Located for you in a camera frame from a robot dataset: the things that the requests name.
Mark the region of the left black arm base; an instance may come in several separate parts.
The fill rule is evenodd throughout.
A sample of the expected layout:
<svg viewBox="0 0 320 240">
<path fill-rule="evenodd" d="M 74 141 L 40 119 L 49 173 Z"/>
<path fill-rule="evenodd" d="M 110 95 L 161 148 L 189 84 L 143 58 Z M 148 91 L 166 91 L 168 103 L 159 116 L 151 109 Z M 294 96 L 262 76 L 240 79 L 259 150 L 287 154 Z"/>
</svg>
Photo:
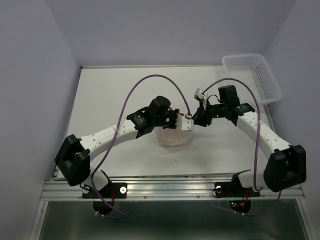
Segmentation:
<svg viewBox="0 0 320 240">
<path fill-rule="evenodd" d="M 84 199 L 92 199 L 92 209 L 96 216 L 106 219 L 120 219 L 124 217 L 124 213 L 121 213 L 119 209 L 116 210 L 116 199 L 126 199 L 128 193 L 128 184 L 126 182 L 112 182 L 108 175 L 99 170 L 94 179 L 97 179 L 97 187 L 103 186 L 98 192 L 104 199 L 110 199 L 108 205 L 106 205 L 96 195 L 94 188 L 92 187 L 91 178 L 88 177 L 83 183 L 79 185 L 82 189 L 82 197 Z"/>
</svg>

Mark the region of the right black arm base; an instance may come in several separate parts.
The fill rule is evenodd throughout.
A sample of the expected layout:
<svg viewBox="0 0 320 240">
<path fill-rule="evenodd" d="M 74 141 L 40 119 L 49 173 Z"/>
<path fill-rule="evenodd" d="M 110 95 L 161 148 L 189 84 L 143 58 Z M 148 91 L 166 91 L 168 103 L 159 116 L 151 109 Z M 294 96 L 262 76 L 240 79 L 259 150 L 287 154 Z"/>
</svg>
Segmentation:
<svg viewBox="0 0 320 240">
<path fill-rule="evenodd" d="M 231 198 L 229 200 L 231 210 L 235 211 L 236 214 L 245 215 L 251 210 L 250 198 L 258 198 L 261 194 L 255 192 L 251 187 L 241 185 L 239 178 L 241 173 L 243 172 L 233 174 L 230 181 L 216 182 L 211 193 L 217 199 Z"/>
</svg>

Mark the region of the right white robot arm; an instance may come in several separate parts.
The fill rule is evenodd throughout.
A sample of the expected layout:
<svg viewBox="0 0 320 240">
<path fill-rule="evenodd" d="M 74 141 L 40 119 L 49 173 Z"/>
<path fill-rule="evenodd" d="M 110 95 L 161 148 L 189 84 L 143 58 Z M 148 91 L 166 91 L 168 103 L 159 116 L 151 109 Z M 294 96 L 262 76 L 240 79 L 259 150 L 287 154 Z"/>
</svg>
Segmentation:
<svg viewBox="0 0 320 240">
<path fill-rule="evenodd" d="M 266 161 L 256 163 L 252 170 L 243 170 L 222 184 L 217 197 L 239 197 L 251 191 L 255 197 L 267 188 L 279 192 L 307 180 L 306 151 L 301 145 L 292 145 L 280 138 L 269 126 L 258 119 L 258 113 L 248 103 L 241 103 L 234 85 L 218 88 L 219 103 L 210 104 L 208 95 L 198 88 L 194 98 L 199 107 L 192 117 L 193 123 L 207 127 L 213 119 L 225 118 L 257 143 L 255 151 L 262 151 Z"/>
</svg>

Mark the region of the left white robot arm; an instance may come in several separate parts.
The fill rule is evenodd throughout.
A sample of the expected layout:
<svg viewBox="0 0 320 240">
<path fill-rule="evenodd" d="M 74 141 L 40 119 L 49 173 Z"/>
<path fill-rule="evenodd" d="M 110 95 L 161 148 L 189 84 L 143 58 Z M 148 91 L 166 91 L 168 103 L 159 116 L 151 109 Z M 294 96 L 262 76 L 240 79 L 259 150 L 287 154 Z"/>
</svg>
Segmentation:
<svg viewBox="0 0 320 240">
<path fill-rule="evenodd" d="M 103 152 L 121 143 L 135 140 L 153 131 L 154 128 L 176 129 L 183 115 L 179 109 L 170 109 L 171 102 L 157 96 L 149 106 L 129 114 L 120 123 L 105 128 L 99 132 L 76 137 L 67 136 L 54 162 L 71 186 L 90 184 L 94 169 L 91 161 Z"/>
</svg>

